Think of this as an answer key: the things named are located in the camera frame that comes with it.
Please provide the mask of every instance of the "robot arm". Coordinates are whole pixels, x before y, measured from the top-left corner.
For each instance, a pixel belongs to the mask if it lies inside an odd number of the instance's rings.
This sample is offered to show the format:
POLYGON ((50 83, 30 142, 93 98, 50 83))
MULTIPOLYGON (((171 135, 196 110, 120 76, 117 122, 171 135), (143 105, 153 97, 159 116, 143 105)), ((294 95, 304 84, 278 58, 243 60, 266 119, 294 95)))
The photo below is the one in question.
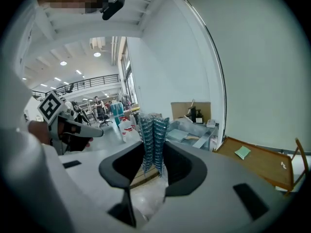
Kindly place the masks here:
POLYGON ((104 134, 102 129, 75 122, 74 111, 68 109, 53 92, 40 103, 38 110, 48 123, 52 145, 59 155, 65 153, 67 146, 71 151, 82 151, 91 138, 101 137, 104 134), (58 132, 60 124, 64 128, 61 134, 58 132))

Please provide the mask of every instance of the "transparent plastic wrap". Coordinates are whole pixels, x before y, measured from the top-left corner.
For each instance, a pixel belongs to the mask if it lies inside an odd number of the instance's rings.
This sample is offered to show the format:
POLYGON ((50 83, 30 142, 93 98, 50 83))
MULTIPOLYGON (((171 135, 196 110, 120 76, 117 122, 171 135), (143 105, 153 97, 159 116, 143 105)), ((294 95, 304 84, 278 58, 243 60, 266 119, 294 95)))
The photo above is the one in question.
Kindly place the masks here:
POLYGON ((141 114, 138 118, 138 124, 145 148, 145 155, 142 161, 142 170, 146 173, 151 168, 154 161, 154 119, 152 116, 141 114))
POLYGON ((169 118, 154 116, 154 165, 162 176, 163 172, 163 145, 167 137, 170 124, 169 118))
POLYGON ((123 112, 123 104, 122 103, 113 103, 111 105, 111 111, 113 113, 113 116, 115 117, 115 121, 117 126, 121 123, 120 117, 124 116, 123 112))

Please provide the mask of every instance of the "ceiling beam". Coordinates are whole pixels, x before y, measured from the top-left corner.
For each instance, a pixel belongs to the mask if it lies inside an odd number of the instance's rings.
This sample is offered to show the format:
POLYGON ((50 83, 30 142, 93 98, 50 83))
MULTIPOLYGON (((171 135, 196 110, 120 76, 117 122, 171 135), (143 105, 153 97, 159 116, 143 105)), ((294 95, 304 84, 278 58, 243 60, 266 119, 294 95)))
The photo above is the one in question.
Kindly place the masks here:
POLYGON ((105 37, 101 37, 101 42, 102 42, 102 46, 106 46, 106 38, 105 37))
POLYGON ((56 39, 56 31, 42 7, 36 9, 35 23, 48 40, 53 41, 56 39))
POLYGON ((52 54, 56 59, 58 59, 59 61, 63 61, 62 56, 57 52, 56 49, 52 49, 52 50, 50 50, 50 51, 51 51, 51 54, 52 54))
POLYGON ((123 8, 123 11, 135 11, 135 12, 139 12, 139 13, 146 13, 146 10, 144 9, 144 7, 139 6, 137 4, 126 4, 123 8))
POLYGON ((151 3, 148 5, 147 7, 147 13, 145 13, 142 18, 141 21, 139 22, 138 26, 140 30, 144 30, 148 24, 148 22, 150 21, 152 14, 156 11, 158 11, 158 9, 160 8, 160 6, 162 5, 164 0, 152 0, 151 3))
POLYGON ((51 67, 52 65, 42 56, 37 57, 37 61, 41 62, 42 64, 46 65, 47 67, 51 67))
POLYGON ((35 70, 32 70, 31 68, 25 66, 25 74, 27 76, 36 77, 38 75, 38 72, 35 70))
POLYGON ((98 48, 101 49, 101 48, 103 47, 101 38, 100 38, 100 37, 97 37, 96 40, 97 40, 97 46, 98 46, 98 48))
POLYGON ((45 37, 37 39, 32 42, 29 50, 27 60, 35 59, 42 55, 44 52, 54 50, 66 43, 76 42, 81 39, 87 39, 93 37, 105 37, 105 36, 127 36, 138 37, 142 36, 142 32, 139 30, 138 25, 116 22, 92 22, 84 23, 76 27, 71 27, 66 30, 61 30, 54 41, 49 41, 45 37))
MULTIPOLYGON (((113 15, 109 22, 122 21, 136 21, 139 22, 141 19, 140 13, 133 12, 129 13, 126 10, 120 10, 118 13, 113 15)), ((76 27, 85 23, 101 23, 104 22, 101 14, 90 14, 90 15, 79 15, 79 14, 68 14, 64 18, 57 18, 53 21, 53 27, 56 30, 65 30, 67 28, 76 27)))
POLYGON ((71 57, 75 56, 74 51, 71 49, 69 44, 65 44, 64 47, 65 47, 66 51, 71 55, 71 57))
POLYGON ((88 45, 84 40, 81 40, 81 41, 80 41, 80 44, 81 44, 81 47, 82 47, 84 53, 85 53, 87 56, 90 56, 91 53, 90 53, 89 45, 88 45))

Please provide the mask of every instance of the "window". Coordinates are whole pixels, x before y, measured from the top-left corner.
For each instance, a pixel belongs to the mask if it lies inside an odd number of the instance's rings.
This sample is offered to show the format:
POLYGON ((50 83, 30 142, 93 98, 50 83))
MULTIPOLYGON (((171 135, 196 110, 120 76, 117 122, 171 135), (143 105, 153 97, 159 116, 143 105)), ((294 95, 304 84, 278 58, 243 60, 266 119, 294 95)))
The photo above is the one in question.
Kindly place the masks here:
POLYGON ((124 51, 123 51, 123 55, 121 59, 121 64, 122 64, 123 76, 125 77, 124 83, 125 83, 126 93, 130 96, 132 103, 138 103, 127 43, 125 43, 125 47, 124 47, 124 51))

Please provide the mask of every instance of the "white sleeve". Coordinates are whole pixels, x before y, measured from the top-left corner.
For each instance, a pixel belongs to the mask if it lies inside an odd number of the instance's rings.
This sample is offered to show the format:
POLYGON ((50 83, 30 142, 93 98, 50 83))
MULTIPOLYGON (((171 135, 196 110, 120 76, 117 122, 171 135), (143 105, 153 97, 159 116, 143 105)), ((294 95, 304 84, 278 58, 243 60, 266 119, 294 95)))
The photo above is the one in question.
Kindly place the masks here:
POLYGON ((1 105, 0 128, 3 129, 26 128, 20 119, 32 93, 21 78, 24 77, 25 55, 31 41, 36 3, 36 0, 25 0, 20 5, 0 44, 0 76, 5 77, 0 83, 0 98, 10 101, 1 105))
POLYGON ((68 109, 71 109, 73 110, 73 106, 72 106, 72 103, 70 102, 66 102, 65 105, 67 106, 68 109))

